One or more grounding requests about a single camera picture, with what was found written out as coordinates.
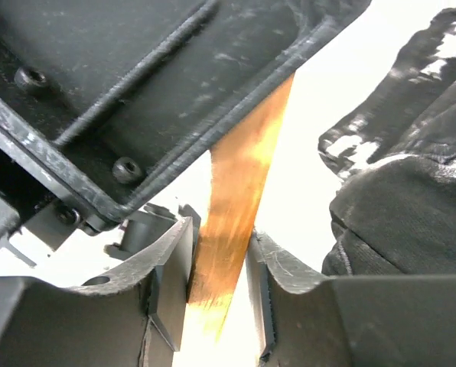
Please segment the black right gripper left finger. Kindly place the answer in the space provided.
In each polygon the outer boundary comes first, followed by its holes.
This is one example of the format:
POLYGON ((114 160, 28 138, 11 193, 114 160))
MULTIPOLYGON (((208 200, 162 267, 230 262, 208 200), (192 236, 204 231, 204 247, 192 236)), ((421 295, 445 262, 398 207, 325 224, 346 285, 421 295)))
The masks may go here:
POLYGON ((193 244, 192 218, 179 219, 150 246, 80 287, 91 296, 139 292, 146 326, 138 366, 171 366, 181 348, 193 244))

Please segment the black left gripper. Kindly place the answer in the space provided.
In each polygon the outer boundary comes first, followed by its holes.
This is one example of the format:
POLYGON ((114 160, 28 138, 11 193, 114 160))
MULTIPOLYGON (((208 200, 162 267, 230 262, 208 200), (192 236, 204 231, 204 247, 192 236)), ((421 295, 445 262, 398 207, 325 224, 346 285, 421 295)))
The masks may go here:
POLYGON ((113 229, 366 1, 0 1, 0 248, 113 229))

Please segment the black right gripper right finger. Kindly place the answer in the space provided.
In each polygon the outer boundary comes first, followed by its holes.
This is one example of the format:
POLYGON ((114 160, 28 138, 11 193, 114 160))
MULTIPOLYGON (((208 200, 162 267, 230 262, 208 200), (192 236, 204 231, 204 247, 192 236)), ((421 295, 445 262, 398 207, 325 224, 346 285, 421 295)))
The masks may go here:
POLYGON ((327 280, 267 233, 253 231, 246 253, 257 366, 296 366, 308 340, 308 293, 327 280))

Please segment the wooden clothes hanger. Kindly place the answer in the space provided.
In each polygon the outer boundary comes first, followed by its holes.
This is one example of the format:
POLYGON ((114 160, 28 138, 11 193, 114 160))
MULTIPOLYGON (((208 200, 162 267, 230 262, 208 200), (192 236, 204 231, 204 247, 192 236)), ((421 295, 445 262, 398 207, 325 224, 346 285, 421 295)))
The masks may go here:
POLYGON ((211 149, 211 193, 188 292, 194 335, 220 338, 252 236, 294 78, 290 76, 211 149))

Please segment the black white patterned trousers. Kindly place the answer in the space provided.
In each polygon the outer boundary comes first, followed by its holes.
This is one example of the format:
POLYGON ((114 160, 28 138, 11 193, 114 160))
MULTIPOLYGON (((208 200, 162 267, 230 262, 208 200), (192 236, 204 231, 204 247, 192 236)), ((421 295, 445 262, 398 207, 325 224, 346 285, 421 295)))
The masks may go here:
POLYGON ((325 275, 456 274, 456 7, 410 38, 318 150, 342 180, 325 275))

